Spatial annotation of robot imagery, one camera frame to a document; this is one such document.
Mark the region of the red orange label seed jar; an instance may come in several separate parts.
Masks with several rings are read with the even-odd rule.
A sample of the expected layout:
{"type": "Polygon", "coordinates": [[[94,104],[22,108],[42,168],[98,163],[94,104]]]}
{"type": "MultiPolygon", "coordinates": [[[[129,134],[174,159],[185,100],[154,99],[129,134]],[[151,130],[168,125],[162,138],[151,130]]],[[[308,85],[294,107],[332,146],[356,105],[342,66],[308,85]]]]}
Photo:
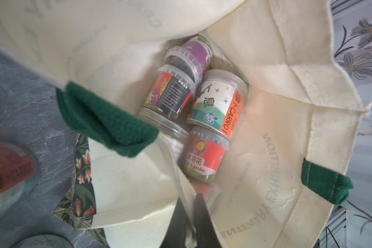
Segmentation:
{"type": "Polygon", "coordinates": [[[247,95],[247,84],[240,77],[225,70],[211,69],[197,88],[186,123],[231,139],[247,95]]]}

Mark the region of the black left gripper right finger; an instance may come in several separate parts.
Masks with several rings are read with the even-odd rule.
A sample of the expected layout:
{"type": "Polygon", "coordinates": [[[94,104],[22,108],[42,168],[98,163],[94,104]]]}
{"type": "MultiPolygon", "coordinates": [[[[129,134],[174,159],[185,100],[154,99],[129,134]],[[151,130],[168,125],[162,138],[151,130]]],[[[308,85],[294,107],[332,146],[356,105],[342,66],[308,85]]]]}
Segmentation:
{"type": "Polygon", "coordinates": [[[204,197],[201,193],[196,195],[194,201],[194,226],[198,248],[221,248],[211,221],[204,197]]]}

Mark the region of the plain white lid jar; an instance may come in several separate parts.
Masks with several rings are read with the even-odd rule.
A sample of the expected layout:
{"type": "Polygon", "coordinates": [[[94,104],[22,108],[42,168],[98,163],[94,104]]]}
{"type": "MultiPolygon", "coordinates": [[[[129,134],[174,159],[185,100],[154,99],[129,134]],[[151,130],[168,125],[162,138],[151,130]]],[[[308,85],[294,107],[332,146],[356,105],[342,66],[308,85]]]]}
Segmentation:
{"type": "Polygon", "coordinates": [[[15,243],[11,248],[73,248],[70,241],[58,235],[36,235],[15,243]]]}

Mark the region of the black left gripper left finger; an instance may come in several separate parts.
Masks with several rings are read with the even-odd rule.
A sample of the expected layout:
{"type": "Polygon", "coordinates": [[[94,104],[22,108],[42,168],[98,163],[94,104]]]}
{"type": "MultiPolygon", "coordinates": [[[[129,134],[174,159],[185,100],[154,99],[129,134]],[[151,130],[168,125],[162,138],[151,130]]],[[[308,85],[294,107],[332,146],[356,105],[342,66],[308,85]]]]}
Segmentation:
{"type": "Polygon", "coordinates": [[[170,224],[160,248],[185,248],[189,218],[181,199],[177,200],[170,224]]]}

